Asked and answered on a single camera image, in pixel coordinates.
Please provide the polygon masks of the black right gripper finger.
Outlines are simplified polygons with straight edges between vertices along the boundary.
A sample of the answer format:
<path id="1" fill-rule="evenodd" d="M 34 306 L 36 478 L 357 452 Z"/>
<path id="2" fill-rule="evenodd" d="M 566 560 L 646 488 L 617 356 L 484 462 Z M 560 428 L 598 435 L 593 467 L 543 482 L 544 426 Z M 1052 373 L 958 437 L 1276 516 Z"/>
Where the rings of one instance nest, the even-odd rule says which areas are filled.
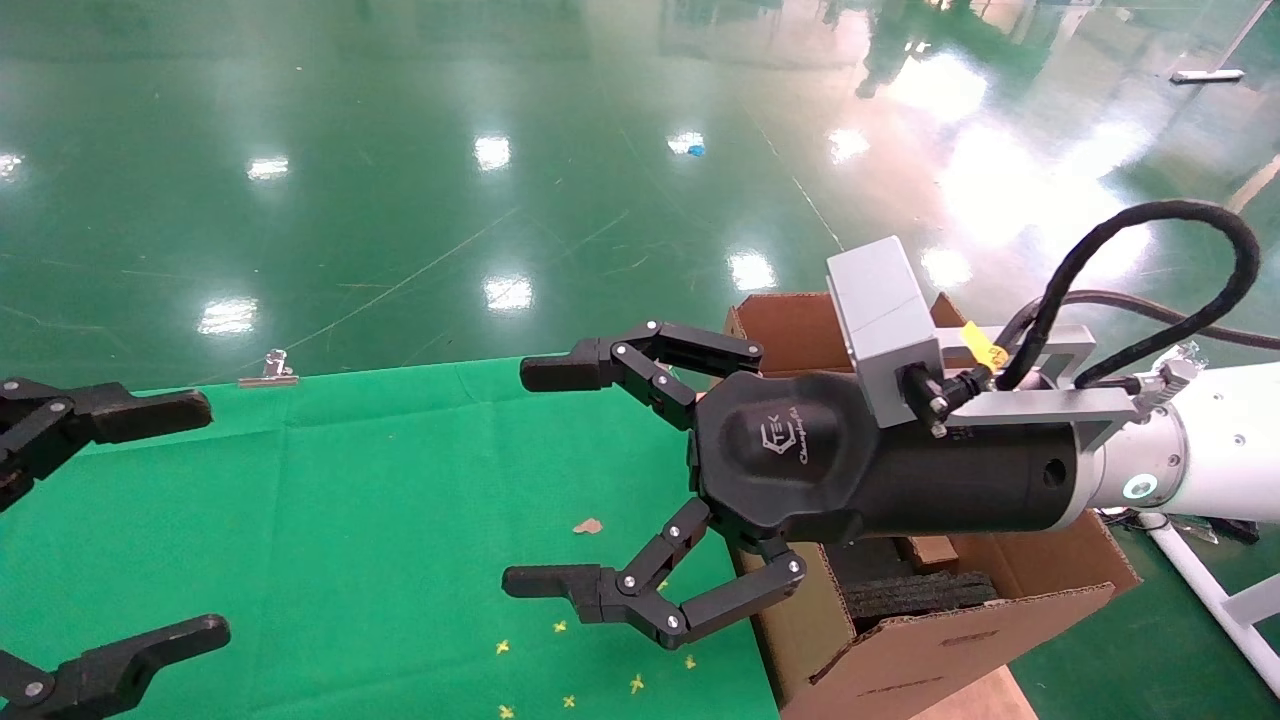
<path id="1" fill-rule="evenodd" d="M 626 389 L 677 430 L 695 427 L 698 392 L 672 374 L 682 368 L 727 378 L 755 373 L 763 346 L 689 325 L 646 322 L 612 337 L 580 340 L 567 354 L 525 357 L 520 382 L 532 393 Z"/>
<path id="2" fill-rule="evenodd" d="M 700 641 L 790 597 L 805 561 L 785 541 L 765 539 L 756 570 L 673 603 L 660 584 L 713 528 L 701 498 L 689 500 L 623 569 L 596 564 L 507 568 L 502 589 L 513 598 L 567 600 L 584 624 L 625 623 L 666 650 Z"/>

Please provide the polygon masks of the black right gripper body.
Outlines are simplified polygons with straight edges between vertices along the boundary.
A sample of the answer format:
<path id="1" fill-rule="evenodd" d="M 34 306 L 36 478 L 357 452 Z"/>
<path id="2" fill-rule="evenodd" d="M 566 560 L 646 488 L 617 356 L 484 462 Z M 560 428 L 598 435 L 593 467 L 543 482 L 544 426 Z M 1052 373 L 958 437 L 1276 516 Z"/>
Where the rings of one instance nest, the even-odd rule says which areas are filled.
<path id="1" fill-rule="evenodd" d="M 742 550 L 1047 530 L 1079 464 L 1068 424 L 882 428 L 858 378 L 833 372 L 732 374 L 694 405 L 691 448 L 710 525 Z"/>

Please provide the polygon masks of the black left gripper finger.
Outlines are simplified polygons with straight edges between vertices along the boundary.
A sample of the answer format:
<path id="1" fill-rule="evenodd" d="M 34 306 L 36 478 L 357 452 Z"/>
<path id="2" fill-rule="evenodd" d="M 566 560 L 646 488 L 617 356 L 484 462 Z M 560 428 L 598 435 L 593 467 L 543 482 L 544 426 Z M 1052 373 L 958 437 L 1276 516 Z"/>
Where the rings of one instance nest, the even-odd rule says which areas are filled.
<path id="1" fill-rule="evenodd" d="M 86 650 L 54 671 L 1 652 L 3 719 L 108 719 L 136 708 L 155 675 L 225 647 L 230 625 L 202 615 Z"/>
<path id="2" fill-rule="evenodd" d="M 140 397 L 115 382 L 64 389 L 8 378 L 1 388 L 1 510 L 88 445 L 129 443 L 211 423 L 211 404 L 197 389 Z"/>

